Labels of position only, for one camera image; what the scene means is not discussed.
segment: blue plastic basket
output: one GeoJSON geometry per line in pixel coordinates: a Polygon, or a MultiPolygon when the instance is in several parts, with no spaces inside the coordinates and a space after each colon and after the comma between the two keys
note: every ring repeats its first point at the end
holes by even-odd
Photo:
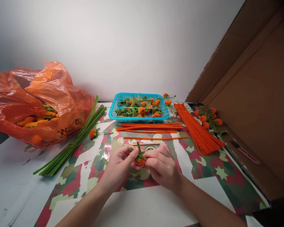
{"type": "MultiPolygon", "coordinates": [[[[163,98],[163,96],[158,95],[158,94],[141,94],[139,93],[140,96],[146,96],[147,99],[153,98],[154,100],[156,100],[158,97],[163,98]]],[[[147,118],[140,118],[140,117],[118,117],[117,113],[115,112],[115,110],[118,107],[123,107],[121,106],[118,102],[115,101],[122,101],[125,98],[133,98],[133,96],[135,98],[138,98],[138,94],[137,93],[118,93],[116,94],[115,98],[114,98],[114,102],[112,103],[110,108],[110,111],[108,113],[108,116],[110,117],[110,119],[116,120],[118,123],[159,123],[162,122],[163,120],[166,120],[167,118],[169,118],[169,112],[168,109],[162,109],[162,115],[166,115],[165,117],[150,117],[152,116],[152,112],[150,111],[147,115],[147,118]]],[[[161,100],[160,104],[159,104],[160,108],[166,108],[166,105],[164,104],[164,99],[161,100]]]]}

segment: forearm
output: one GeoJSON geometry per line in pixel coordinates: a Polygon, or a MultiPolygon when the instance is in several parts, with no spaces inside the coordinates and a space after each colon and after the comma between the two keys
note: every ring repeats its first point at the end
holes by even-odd
{"type": "Polygon", "coordinates": [[[181,175],[181,185],[175,194],[204,227],[246,226],[236,214],[195,186],[183,175],[181,175]]]}
{"type": "Polygon", "coordinates": [[[104,191],[97,184],[73,207],[56,227],[91,226],[110,195],[111,192],[104,191]]]}

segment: orange plastic bag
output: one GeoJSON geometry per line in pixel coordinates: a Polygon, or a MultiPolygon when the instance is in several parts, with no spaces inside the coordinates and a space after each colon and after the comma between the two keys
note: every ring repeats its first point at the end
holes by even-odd
{"type": "Polygon", "coordinates": [[[0,73],[0,132],[45,148],[78,131],[87,120],[95,98],[76,87],[59,62],[47,62],[41,70],[16,68],[0,73]],[[49,104],[59,119],[22,128],[15,123],[44,111],[49,104]]]}

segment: finger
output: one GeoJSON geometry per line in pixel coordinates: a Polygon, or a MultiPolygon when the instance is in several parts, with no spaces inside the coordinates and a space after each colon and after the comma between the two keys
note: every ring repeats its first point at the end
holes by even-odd
{"type": "Polygon", "coordinates": [[[125,158],[127,157],[127,155],[132,151],[131,149],[129,149],[131,146],[130,144],[124,145],[122,147],[120,147],[119,149],[117,149],[114,152],[114,155],[117,155],[119,157],[121,157],[123,160],[125,160],[125,158]]]}
{"type": "Polygon", "coordinates": [[[141,169],[139,166],[136,165],[135,162],[132,162],[132,163],[130,164],[130,167],[132,167],[132,168],[134,168],[134,169],[136,169],[136,170],[140,170],[140,169],[141,169]]]}
{"type": "Polygon", "coordinates": [[[166,157],[165,155],[161,154],[159,152],[159,150],[154,150],[154,151],[146,151],[144,153],[144,157],[145,158],[156,158],[156,159],[159,159],[161,162],[163,162],[164,164],[168,164],[169,163],[169,158],[166,157]]]}
{"type": "Polygon", "coordinates": [[[133,145],[126,144],[126,145],[122,146],[122,147],[119,149],[119,151],[120,151],[120,152],[123,152],[123,153],[125,153],[125,154],[129,154],[129,153],[131,153],[131,151],[132,151],[131,149],[129,149],[130,147],[135,148],[133,145]]]}
{"type": "Polygon", "coordinates": [[[165,155],[166,157],[169,157],[169,158],[173,157],[166,143],[160,144],[160,146],[156,148],[155,150],[159,151],[161,154],[165,155]]]}
{"type": "Polygon", "coordinates": [[[165,165],[163,162],[161,162],[159,159],[156,158],[148,158],[146,163],[146,166],[152,167],[155,170],[157,170],[162,176],[167,175],[168,172],[168,166],[165,165]]]}
{"type": "Polygon", "coordinates": [[[152,178],[157,182],[159,181],[160,177],[162,177],[155,168],[149,167],[149,171],[151,173],[152,178]]]}
{"type": "Polygon", "coordinates": [[[132,164],[132,162],[135,160],[135,158],[138,156],[139,154],[139,149],[135,148],[130,154],[129,156],[122,162],[127,168],[129,168],[132,164]]]}

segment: white wall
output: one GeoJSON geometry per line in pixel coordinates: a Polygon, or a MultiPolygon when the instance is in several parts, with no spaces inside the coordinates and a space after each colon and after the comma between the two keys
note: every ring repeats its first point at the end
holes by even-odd
{"type": "Polygon", "coordinates": [[[75,85],[184,101],[244,0],[0,0],[0,70],[60,61],[75,85]]]}

